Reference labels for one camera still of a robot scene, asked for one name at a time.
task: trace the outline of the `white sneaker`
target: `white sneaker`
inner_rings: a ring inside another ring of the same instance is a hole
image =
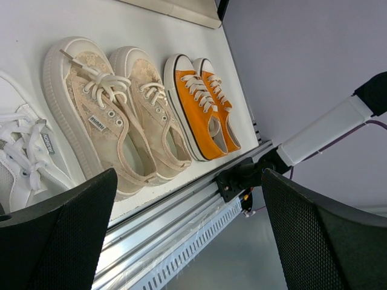
[[[152,185],[174,179],[192,158],[167,101],[163,82],[150,57],[137,47],[121,47],[109,59],[116,75],[131,81],[126,91],[132,111],[144,130],[157,167]]]
[[[27,93],[0,72],[0,204],[10,213],[75,186],[46,120]]]

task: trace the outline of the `white wall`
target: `white wall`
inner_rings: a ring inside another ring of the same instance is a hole
[[[224,26],[263,136],[285,141],[386,71],[386,15],[382,0],[230,1]],[[296,166],[294,181],[349,205],[387,204],[386,143],[386,131],[363,128]]]

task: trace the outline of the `metal rail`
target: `metal rail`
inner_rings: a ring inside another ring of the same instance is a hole
[[[244,158],[257,161],[272,147],[272,142],[266,141],[155,204],[126,215],[119,224],[110,225],[92,289],[161,289],[232,221],[237,215],[234,211],[240,211],[237,200],[224,203],[214,177]],[[212,226],[225,214],[226,220],[214,231]],[[189,245],[196,248],[191,255],[186,248]]]

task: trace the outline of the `shoe label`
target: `shoe label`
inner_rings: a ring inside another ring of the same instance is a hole
[[[99,131],[103,131],[104,129],[106,129],[106,126],[104,124],[102,124],[102,122],[100,120],[98,120],[98,118],[93,115],[89,118],[89,122],[91,124],[93,124]]]
[[[50,136],[48,134],[42,133],[43,142],[46,145],[46,148],[48,150],[48,154],[53,155],[55,154],[55,150],[53,147],[53,144],[51,143]]]

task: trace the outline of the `white cylinder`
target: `white cylinder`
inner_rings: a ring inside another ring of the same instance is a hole
[[[306,157],[369,120],[372,111],[358,96],[346,98],[341,104],[314,121],[295,136],[282,143],[278,155],[288,166],[295,166]]]

